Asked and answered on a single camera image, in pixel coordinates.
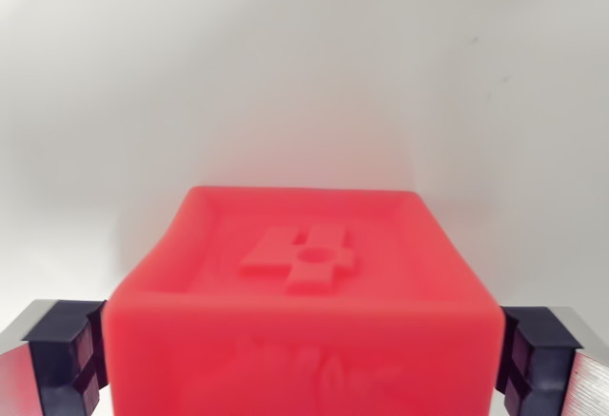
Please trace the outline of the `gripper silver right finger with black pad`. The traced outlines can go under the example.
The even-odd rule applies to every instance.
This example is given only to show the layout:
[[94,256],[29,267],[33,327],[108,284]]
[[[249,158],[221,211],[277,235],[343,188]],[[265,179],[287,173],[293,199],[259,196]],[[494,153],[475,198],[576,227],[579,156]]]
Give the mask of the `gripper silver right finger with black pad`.
[[569,307],[504,307],[496,390],[508,414],[606,415],[608,345]]

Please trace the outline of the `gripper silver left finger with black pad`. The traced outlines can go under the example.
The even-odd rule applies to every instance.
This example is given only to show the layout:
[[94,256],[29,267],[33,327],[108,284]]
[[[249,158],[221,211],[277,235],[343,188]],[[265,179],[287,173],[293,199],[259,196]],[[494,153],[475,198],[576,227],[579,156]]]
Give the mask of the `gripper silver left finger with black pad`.
[[1,331],[3,415],[90,415],[108,385],[104,301],[37,299]]

